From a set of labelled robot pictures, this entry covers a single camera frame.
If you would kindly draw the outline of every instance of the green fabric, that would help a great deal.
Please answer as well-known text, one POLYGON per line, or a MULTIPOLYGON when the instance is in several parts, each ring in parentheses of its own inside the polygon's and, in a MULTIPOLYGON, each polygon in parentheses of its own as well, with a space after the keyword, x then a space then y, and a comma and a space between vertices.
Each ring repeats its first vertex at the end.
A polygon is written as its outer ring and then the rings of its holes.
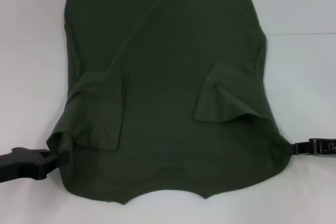
POLYGON ((71 193, 207 198, 281 172, 251 0, 67 0, 68 100, 48 140, 71 193))

